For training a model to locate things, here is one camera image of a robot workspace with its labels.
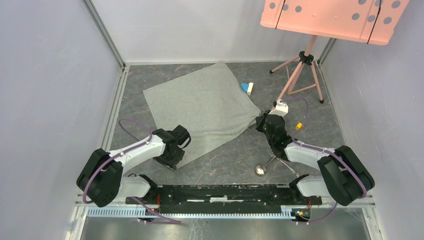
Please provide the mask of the grey cloth napkin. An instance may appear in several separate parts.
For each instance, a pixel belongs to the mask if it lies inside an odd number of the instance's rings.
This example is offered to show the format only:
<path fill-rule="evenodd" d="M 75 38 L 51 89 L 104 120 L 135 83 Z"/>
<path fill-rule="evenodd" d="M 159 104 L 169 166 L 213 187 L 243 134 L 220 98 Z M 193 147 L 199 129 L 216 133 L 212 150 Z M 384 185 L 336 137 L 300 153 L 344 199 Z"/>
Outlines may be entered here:
<path fill-rule="evenodd" d="M 177 168 L 238 137 L 261 114 L 223 62 L 148 88 L 143 95 L 157 128 L 181 125 L 191 136 Z"/>

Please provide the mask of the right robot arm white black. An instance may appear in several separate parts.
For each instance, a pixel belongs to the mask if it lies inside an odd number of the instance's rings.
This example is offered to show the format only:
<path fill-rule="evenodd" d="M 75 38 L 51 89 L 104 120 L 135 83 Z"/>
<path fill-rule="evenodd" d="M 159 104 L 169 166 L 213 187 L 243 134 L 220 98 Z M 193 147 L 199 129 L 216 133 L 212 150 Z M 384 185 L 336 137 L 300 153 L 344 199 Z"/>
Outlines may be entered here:
<path fill-rule="evenodd" d="M 263 133 L 271 153 L 279 160 L 300 163 L 320 171 L 304 174 L 289 186 L 289 199 L 302 204 L 309 197 L 331 197 L 342 206 L 364 198 L 376 185 L 374 178 L 347 145 L 323 148 L 306 144 L 287 134 L 282 116 L 266 111 L 255 118 L 255 128 Z"/>

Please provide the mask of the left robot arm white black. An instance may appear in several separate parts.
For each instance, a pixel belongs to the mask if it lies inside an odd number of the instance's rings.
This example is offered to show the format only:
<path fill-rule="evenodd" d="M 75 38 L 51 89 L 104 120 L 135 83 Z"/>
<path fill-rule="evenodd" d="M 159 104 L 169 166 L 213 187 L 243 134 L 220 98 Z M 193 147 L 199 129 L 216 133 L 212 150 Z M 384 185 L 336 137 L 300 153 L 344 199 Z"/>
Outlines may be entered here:
<path fill-rule="evenodd" d="M 125 177 L 125 172 L 150 159 L 174 171 L 190 143 L 190 133 L 178 125 L 173 130 L 150 130 L 146 138 L 124 148 L 96 149 L 76 180 L 83 192 L 83 203 L 94 203 L 101 208 L 116 198 L 129 197 L 139 197 L 145 204 L 153 203 L 157 198 L 153 184 L 146 177 Z"/>

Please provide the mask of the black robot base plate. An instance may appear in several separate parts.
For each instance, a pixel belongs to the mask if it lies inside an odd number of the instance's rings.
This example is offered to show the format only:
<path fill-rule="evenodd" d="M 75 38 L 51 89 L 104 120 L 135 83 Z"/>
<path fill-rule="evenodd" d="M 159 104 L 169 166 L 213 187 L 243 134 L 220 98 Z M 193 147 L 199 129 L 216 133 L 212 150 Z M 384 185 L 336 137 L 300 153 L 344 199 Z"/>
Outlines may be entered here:
<path fill-rule="evenodd" d="M 286 184 L 162 185 L 139 198 L 161 214 L 276 214 L 282 206 L 320 206 Z"/>

